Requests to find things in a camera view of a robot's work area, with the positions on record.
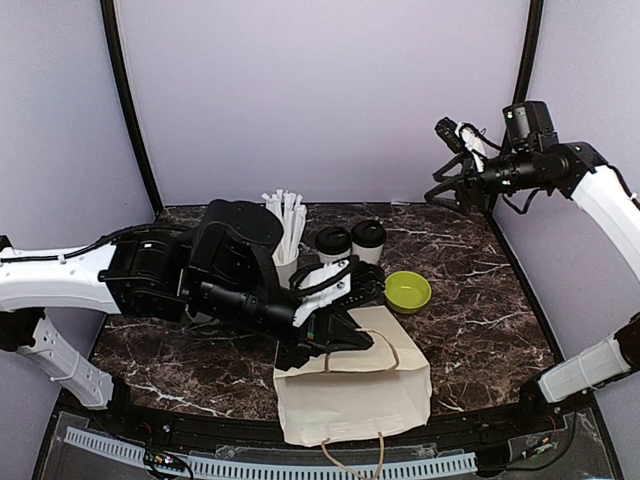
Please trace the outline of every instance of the lavender wall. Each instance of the lavender wall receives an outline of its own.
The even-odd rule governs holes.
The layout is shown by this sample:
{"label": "lavender wall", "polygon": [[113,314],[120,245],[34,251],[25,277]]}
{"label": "lavender wall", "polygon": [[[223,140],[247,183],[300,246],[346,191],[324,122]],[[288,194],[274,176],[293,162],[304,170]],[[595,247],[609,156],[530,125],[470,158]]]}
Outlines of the lavender wall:
{"label": "lavender wall", "polygon": [[420,201],[445,115],[502,135],[527,0],[120,1],[166,204]]}
{"label": "lavender wall", "polygon": [[[24,248],[88,243],[153,218],[118,104],[97,1],[4,0],[0,233]],[[102,315],[51,311],[87,353]],[[2,474],[31,478],[58,388],[0,352]]]}
{"label": "lavender wall", "polygon": [[[545,5],[530,98],[545,100],[561,141],[584,140],[640,189],[640,3],[563,0]],[[575,205],[538,196],[498,220],[566,356],[614,332],[640,311],[640,286],[615,248]],[[598,394],[627,478],[640,472],[640,378]]]}

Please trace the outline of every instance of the green bowl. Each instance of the green bowl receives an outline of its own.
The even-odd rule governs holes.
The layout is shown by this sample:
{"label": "green bowl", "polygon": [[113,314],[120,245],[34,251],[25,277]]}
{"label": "green bowl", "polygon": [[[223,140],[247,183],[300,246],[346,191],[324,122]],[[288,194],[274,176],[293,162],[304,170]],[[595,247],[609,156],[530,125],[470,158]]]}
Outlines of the green bowl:
{"label": "green bowl", "polygon": [[395,272],[387,277],[384,294],[392,310],[416,313],[431,299],[431,285],[415,272]]}

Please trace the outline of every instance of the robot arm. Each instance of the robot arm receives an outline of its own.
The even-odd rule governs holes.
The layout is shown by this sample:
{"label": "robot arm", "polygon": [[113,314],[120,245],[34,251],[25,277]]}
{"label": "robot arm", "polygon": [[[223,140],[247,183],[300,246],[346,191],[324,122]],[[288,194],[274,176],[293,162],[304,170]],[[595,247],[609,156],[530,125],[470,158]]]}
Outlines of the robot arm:
{"label": "robot arm", "polygon": [[[487,212],[495,195],[531,190],[522,210],[508,202],[524,214],[538,191],[550,195],[558,190],[596,222],[640,281],[640,209],[618,170],[587,143],[559,143],[543,102],[511,105],[503,114],[513,151],[491,159],[485,156],[482,170],[474,161],[478,152],[470,151],[469,141],[456,134],[455,124],[447,118],[438,122],[436,132],[457,156],[434,174],[439,184],[425,194],[425,200],[468,214],[474,206]],[[475,136],[481,136],[477,129]],[[448,175],[458,165],[460,172]],[[442,197],[447,191],[454,192],[453,199]],[[599,344],[527,382],[521,397],[527,394],[556,403],[638,371],[637,317]]]}
{"label": "robot arm", "polygon": [[85,407],[105,409],[127,387],[73,349],[45,307],[168,321],[202,313],[279,340],[284,370],[371,347],[347,309],[382,292],[382,270],[349,257],[303,269],[283,289],[272,260],[282,234],[262,206],[214,200],[194,229],[130,227],[80,249],[25,252],[0,237],[0,349],[35,361]]}

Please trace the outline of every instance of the marble table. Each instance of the marble table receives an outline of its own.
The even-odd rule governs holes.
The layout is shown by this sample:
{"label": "marble table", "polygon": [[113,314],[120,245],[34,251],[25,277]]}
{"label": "marble table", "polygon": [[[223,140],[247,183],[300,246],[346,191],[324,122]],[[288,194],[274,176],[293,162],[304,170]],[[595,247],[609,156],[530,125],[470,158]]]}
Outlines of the marble table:
{"label": "marble table", "polygon": [[[167,208],[160,222],[197,225],[205,207]],[[433,287],[427,306],[398,320],[431,363],[433,414],[516,402],[553,355],[504,253],[480,215],[428,205],[309,205],[301,264],[328,225],[379,220],[387,274],[412,270]],[[93,355],[124,378],[135,404],[226,418],[276,420],[276,342],[216,325],[109,317]]]}

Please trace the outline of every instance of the cup lid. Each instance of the cup lid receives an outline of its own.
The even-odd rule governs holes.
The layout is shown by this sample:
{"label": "cup lid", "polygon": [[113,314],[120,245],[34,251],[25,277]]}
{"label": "cup lid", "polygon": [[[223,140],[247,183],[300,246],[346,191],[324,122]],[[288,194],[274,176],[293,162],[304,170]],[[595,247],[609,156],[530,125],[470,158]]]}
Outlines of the cup lid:
{"label": "cup lid", "polygon": [[323,228],[316,235],[316,250],[326,255],[338,255],[351,248],[351,235],[342,227]]}
{"label": "cup lid", "polygon": [[353,243],[364,248],[376,248],[387,241],[387,231],[376,220],[364,220],[351,229]]}

